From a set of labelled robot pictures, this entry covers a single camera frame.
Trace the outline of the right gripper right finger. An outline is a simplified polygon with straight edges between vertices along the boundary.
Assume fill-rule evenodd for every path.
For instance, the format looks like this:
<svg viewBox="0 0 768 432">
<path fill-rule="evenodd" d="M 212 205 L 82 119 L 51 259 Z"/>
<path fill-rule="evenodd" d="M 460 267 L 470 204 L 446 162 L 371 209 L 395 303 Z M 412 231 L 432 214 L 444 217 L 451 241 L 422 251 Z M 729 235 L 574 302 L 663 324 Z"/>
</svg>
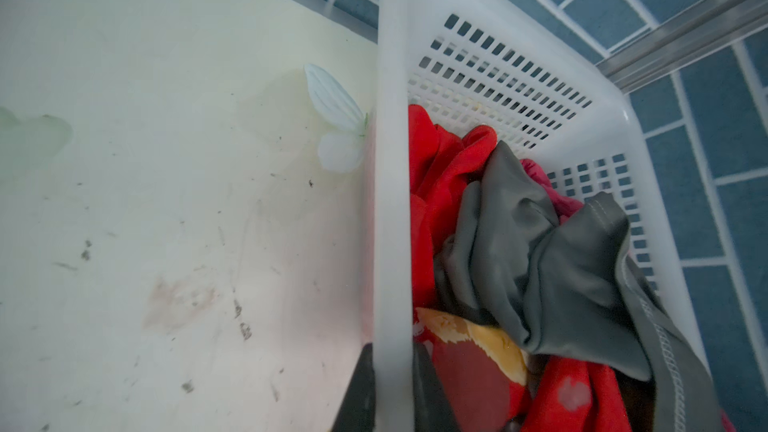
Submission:
<svg viewBox="0 0 768 432">
<path fill-rule="evenodd" d="M 414 430 L 459 432 L 459 424 L 427 348 L 413 345 Z"/>
</svg>

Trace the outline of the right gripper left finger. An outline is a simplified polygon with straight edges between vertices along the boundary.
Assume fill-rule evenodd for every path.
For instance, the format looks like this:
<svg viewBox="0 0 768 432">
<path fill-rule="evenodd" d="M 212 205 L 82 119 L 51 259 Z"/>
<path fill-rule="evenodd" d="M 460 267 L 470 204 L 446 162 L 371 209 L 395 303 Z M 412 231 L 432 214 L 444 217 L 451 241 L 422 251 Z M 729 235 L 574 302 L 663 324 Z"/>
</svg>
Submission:
<svg viewBox="0 0 768 432">
<path fill-rule="evenodd" d="M 376 417 L 373 344 L 363 346 L 332 425 L 332 432 L 372 432 Z"/>
</svg>

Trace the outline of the grey t shirt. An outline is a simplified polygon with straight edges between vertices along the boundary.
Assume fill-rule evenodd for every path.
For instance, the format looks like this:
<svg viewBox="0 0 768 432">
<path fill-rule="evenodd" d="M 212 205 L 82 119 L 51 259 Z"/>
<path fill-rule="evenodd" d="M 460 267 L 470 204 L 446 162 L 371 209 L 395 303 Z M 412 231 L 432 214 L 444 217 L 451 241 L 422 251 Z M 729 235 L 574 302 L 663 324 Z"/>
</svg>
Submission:
<svg viewBox="0 0 768 432">
<path fill-rule="evenodd" d="M 720 431 L 712 379 L 629 253 L 607 193 L 561 221 L 509 146 L 462 196 L 434 265 L 452 313 L 499 326 L 524 351 L 606 365 L 654 388 L 656 431 Z"/>
</svg>

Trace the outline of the white plastic laundry basket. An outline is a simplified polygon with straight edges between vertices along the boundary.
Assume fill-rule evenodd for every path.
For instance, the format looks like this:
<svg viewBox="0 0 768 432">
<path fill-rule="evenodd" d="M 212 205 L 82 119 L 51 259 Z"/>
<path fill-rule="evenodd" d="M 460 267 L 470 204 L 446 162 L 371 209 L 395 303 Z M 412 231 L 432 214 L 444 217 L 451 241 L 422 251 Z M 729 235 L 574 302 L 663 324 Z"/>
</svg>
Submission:
<svg viewBox="0 0 768 432">
<path fill-rule="evenodd" d="M 704 347 L 637 117 L 623 93 L 506 0 L 379 0 L 377 103 L 366 139 L 365 339 L 375 427 L 412 431 L 410 103 L 463 135 L 494 128 L 565 192 L 606 192 L 629 216 L 629 247 L 693 352 Z"/>
</svg>

